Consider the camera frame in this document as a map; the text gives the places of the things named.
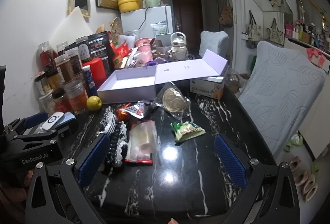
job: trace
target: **white refrigerator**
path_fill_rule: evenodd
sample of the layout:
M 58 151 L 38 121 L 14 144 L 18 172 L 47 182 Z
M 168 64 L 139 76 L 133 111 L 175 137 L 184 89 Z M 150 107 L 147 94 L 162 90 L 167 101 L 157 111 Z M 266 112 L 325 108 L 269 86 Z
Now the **white refrigerator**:
M 123 31 L 139 30 L 140 38 L 153 38 L 151 24 L 166 21 L 167 33 L 173 33 L 172 10 L 170 6 L 159 6 L 147 9 L 139 9 L 121 14 Z

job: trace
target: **blue can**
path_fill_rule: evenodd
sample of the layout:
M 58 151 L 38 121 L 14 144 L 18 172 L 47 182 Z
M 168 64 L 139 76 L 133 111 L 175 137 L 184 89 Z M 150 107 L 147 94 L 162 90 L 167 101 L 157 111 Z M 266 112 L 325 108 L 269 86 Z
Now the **blue can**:
M 94 82 L 93 76 L 92 76 L 92 72 L 90 71 L 90 66 L 84 66 L 84 67 L 82 67 L 82 70 L 85 75 L 86 84 L 90 88 L 90 95 L 96 95 L 98 97 L 97 89 L 96 89 L 95 82 Z

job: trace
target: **yellow fruit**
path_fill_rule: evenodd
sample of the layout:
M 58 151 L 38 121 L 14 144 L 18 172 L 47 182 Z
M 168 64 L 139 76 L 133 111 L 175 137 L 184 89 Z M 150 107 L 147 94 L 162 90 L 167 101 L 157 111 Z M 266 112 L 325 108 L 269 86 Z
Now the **yellow fruit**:
M 87 100 L 87 108 L 90 111 L 97 111 L 101 108 L 102 101 L 99 97 L 93 95 Z

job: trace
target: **blue gripper pad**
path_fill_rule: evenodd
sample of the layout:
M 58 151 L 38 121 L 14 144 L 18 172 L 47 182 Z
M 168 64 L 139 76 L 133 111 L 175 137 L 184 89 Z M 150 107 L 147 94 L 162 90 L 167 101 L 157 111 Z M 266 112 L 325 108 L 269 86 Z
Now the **blue gripper pad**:
M 216 136 L 214 148 L 235 186 L 244 188 L 247 183 L 245 169 L 221 136 Z
M 47 119 L 48 119 L 48 114 L 46 112 L 40 112 L 38 114 L 26 118 L 23 123 L 23 127 L 30 129 L 42 122 L 47 121 Z
M 90 185 L 109 148 L 110 138 L 109 136 L 103 136 L 80 166 L 78 184 L 81 188 Z

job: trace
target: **black marble table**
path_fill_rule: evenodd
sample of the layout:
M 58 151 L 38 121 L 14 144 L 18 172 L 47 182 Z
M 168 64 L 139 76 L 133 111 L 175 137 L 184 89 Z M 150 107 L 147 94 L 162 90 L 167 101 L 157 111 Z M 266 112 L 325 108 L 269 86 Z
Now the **black marble table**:
M 160 151 L 153 165 L 113 169 L 108 176 L 96 174 L 86 194 L 108 223 L 195 223 L 222 215 L 240 193 L 214 150 L 214 138 L 225 133 L 249 157 L 275 164 L 272 154 L 236 97 L 224 89 L 221 101 L 196 95 L 191 99 L 191 119 L 204 128 L 202 136 L 175 145 L 170 123 L 177 122 L 158 108 L 149 117 L 156 122 Z M 120 105 L 104 105 L 97 113 L 78 116 L 79 130 L 63 139 L 64 160 L 76 158 L 103 130 L 105 116 Z

